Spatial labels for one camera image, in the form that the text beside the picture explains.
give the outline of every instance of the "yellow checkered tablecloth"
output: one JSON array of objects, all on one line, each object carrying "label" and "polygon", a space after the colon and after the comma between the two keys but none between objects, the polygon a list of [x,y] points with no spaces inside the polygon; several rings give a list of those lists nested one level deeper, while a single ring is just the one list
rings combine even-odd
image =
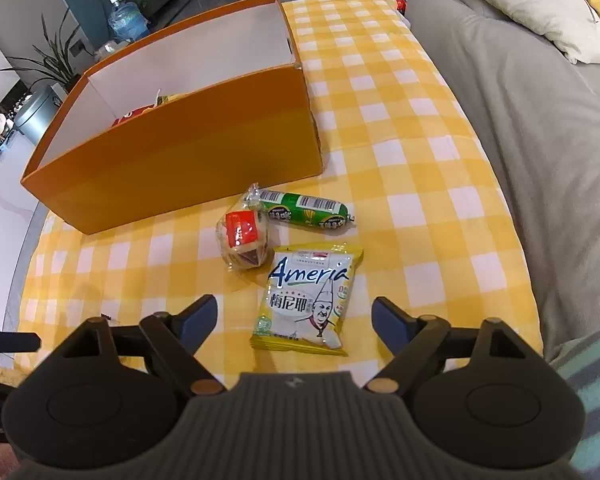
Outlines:
[{"label": "yellow checkered tablecloth", "polygon": [[493,171],[394,1],[299,0],[284,8],[326,168],[277,189],[344,202],[356,225],[325,232],[276,224],[272,238],[285,245],[342,239],[364,248],[344,322],[349,356],[250,348],[269,269],[227,271],[214,233],[235,201],[227,198],[91,236],[49,214],[19,328],[37,332],[42,350],[18,355],[19,367],[35,366],[87,317],[135,324],[157,310],[179,312],[205,293],[216,295],[219,319],[196,356],[229,386],[250,370],[349,369],[357,382],[368,380],[390,359],[370,323],[376,296],[456,326],[501,317],[541,349],[522,248]]}]

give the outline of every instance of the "yellow and white snack bag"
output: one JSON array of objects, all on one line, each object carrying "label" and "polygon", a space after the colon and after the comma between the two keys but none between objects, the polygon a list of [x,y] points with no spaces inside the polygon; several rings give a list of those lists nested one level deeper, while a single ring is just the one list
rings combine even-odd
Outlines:
[{"label": "yellow and white snack bag", "polygon": [[340,331],[362,248],[317,242],[275,250],[251,346],[347,355]]}]

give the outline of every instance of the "water bottle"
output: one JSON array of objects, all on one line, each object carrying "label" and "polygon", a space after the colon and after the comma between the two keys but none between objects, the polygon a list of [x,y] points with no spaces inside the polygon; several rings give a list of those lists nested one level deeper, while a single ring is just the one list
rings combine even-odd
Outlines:
[{"label": "water bottle", "polygon": [[147,21],[133,2],[110,0],[113,10],[109,15],[109,25],[119,40],[136,41],[149,35]]}]

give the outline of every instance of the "box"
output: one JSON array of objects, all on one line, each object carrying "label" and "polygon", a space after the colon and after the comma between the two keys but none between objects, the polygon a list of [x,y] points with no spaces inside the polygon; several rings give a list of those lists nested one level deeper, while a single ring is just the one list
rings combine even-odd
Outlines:
[{"label": "box", "polygon": [[[117,126],[117,118],[182,94]],[[22,185],[85,234],[322,171],[302,65],[279,0],[165,28],[88,70]]]}]

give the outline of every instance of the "gray sofa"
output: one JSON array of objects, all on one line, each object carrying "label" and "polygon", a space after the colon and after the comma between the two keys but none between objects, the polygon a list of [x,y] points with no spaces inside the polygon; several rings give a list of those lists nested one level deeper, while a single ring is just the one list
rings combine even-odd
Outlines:
[{"label": "gray sofa", "polygon": [[407,18],[498,177],[552,358],[600,329],[600,65],[483,0],[409,0]]}]

